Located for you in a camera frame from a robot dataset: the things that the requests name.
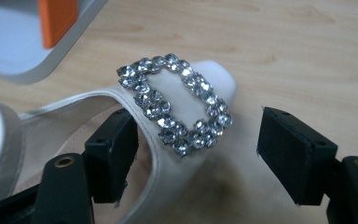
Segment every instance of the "silver metal setting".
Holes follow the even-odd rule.
[[[199,119],[191,131],[180,120],[171,114],[171,104],[164,100],[162,93],[147,83],[148,74],[156,74],[161,69],[168,69],[179,75],[185,86],[198,96],[206,105],[209,120]],[[202,74],[194,71],[190,63],[180,60],[170,53],[165,57],[143,58],[131,65],[118,68],[119,83],[135,93],[135,103],[140,106],[144,115],[155,120],[161,128],[159,138],[165,145],[170,145],[181,157],[191,151],[216,145],[216,138],[223,134],[225,128],[232,125],[225,101],[213,93],[213,86]]]

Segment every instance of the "wood grain surface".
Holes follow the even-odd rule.
[[[235,77],[235,124],[167,223],[327,223],[296,206],[256,155],[262,106],[288,111],[358,155],[358,1],[109,1],[58,67],[33,85],[0,80],[0,102],[24,112],[117,83],[116,70],[173,52],[215,60]]]

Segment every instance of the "white tray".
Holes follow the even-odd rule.
[[[0,0],[0,77],[30,84],[50,74],[107,0],[77,0],[78,18],[60,42],[44,49],[36,0]]]

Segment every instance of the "shoe strap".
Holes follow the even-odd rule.
[[[0,104],[0,201],[11,195],[21,171],[24,152],[17,114]]]

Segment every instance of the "shoe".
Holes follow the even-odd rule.
[[[197,132],[203,132],[208,120],[218,122],[220,128],[229,126],[231,116],[226,112],[226,105],[232,104],[236,92],[234,79],[220,64],[205,61],[192,63],[189,67],[186,61],[170,63],[169,59],[173,56],[169,54],[162,58],[167,60],[168,68],[154,70],[153,74],[147,75],[147,83],[143,77],[137,77],[136,81],[139,82],[135,86],[141,86],[139,90],[136,90],[138,87],[131,86],[133,84],[129,80],[129,71],[125,71],[128,67],[124,66],[117,70],[121,76],[121,85],[79,94],[19,116],[0,104],[0,201],[37,184],[44,164],[51,158],[67,152],[82,153],[84,142],[90,135],[112,112],[124,107],[132,114],[139,127],[137,157],[128,174],[129,185],[125,189],[120,207],[112,208],[108,216],[105,214],[100,217],[99,214],[103,213],[103,210],[111,208],[94,204],[95,218],[99,219],[97,223],[103,223],[104,218],[110,223],[114,220],[118,223],[157,223],[163,220],[165,212],[169,211],[185,189],[191,186],[192,177],[201,167],[208,152],[221,147],[219,143],[214,145],[215,137],[223,133],[223,128],[213,133],[212,137],[204,139],[202,146],[194,143],[187,145],[187,138],[178,135],[174,141],[170,140],[159,126],[165,127],[165,131],[172,129],[170,118],[154,119],[153,106],[148,108],[147,105],[140,104],[140,100],[144,99],[142,95],[146,95],[145,88],[154,91],[154,87],[161,92],[164,100],[170,102],[168,110],[172,110],[169,112],[171,118],[181,120],[187,128],[193,127],[196,122]],[[147,67],[149,61],[142,59],[131,66],[142,70],[142,66]],[[185,84],[172,71],[182,73]],[[204,78],[202,88],[209,93],[215,93],[218,98],[209,93],[202,95],[202,92],[192,88],[194,83],[187,78],[193,76],[198,78],[198,82]],[[201,99],[212,102],[205,104]],[[226,103],[222,103],[220,112],[223,111],[221,114],[226,116],[217,120],[218,116],[213,112],[213,108],[209,106],[205,111],[205,105],[216,106],[217,103],[214,102],[222,102],[221,100]],[[162,109],[167,109],[167,104],[162,105]],[[215,119],[211,119],[207,113],[214,113]],[[184,148],[184,143],[191,147]]]

